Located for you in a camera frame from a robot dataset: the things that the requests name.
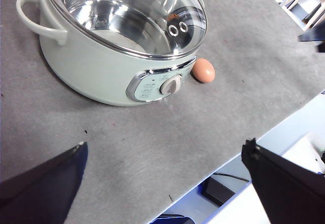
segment glass lid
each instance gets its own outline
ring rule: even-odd
[[[194,52],[206,33],[199,0],[51,0],[79,30],[120,52],[168,58]]]

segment black cable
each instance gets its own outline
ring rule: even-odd
[[[225,177],[232,177],[232,178],[236,178],[236,179],[239,179],[239,180],[242,180],[242,181],[245,181],[245,182],[249,182],[249,180],[246,179],[246,178],[237,177],[237,176],[229,175],[229,174],[226,174],[226,173],[218,173],[218,172],[215,172],[215,173],[213,173],[213,175],[225,176]]]

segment silver trim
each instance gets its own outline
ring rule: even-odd
[[[197,49],[200,47],[200,45],[203,43],[206,34],[207,34],[207,30],[208,30],[208,19],[207,19],[207,15],[205,12],[205,7],[202,5],[201,1],[198,0],[199,5],[201,6],[201,11],[203,12],[203,15],[205,17],[205,32],[203,37],[201,38],[200,42],[197,43],[197,45],[184,53],[179,53],[177,55],[175,54],[148,54],[145,52],[140,52],[140,51],[134,51],[132,49],[128,49],[125,47],[120,47],[115,45],[112,42],[109,42],[105,39],[103,39],[102,37],[100,37],[99,35],[94,34],[93,32],[90,32],[89,30],[85,29],[82,25],[80,25],[74,18],[71,17],[71,15],[69,15],[68,13],[66,13],[66,9],[64,7],[64,5],[62,3],[57,3],[56,0],[50,0],[50,2],[53,4],[53,7],[59,12],[59,14],[61,14],[61,16],[68,22],[70,23],[72,26],[74,26],[78,31],[80,31],[81,33],[83,33],[84,35],[86,35],[87,37],[91,38],[92,40],[100,43],[101,45],[104,45],[108,48],[111,48],[117,52],[120,52],[122,54],[127,54],[127,55],[131,55],[131,56],[135,56],[138,58],[143,58],[143,59],[148,59],[148,60],[173,60],[173,59],[177,59],[177,58],[183,58],[186,57],[188,55],[190,55],[191,53],[195,53],[197,51]]]
[[[135,75],[133,77],[130,84],[127,86],[127,89],[126,89],[125,93],[130,99],[132,99],[134,101],[137,101],[137,102],[141,102],[141,103],[160,101],[161,99],[163,99],[163,98],[165,98],[167,96],[170,96],[170,94],[164,95],[161,98],[158,98],[157,100],[152,100],[152,101],[141,101],[141,100],[138,100],[135,97],[135,92],[136,92],[140,82],[142,81],[142,79],[144,79],[145,77],[147,77],[149,75],[152,75],[152,74],[162,74],[162,73],[178,71],[178,70],[180,70],[182,68],[190,66],[196,59],[197,59],[197,57],[195,56],[193,59],[191,59],[191,60],[189,60],[187,62],[184,62],[184,63],[182,63],[182,64],[180,64],[178,66],[171,67],[171,68],[148,69],[148,70],[142,71],[142,72],[138,73],[137,75]]]

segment brown egg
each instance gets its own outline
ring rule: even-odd
[[[192,69],[194,76],[202,83],[211,83],[215,78],[213,65],[206,59],[198,58]]]

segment control panel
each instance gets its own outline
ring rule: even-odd
[[[138,102],[158,101],[179,91],[196,58],[164,69],[149,69],[134,76],[126,89],[126,95]]]

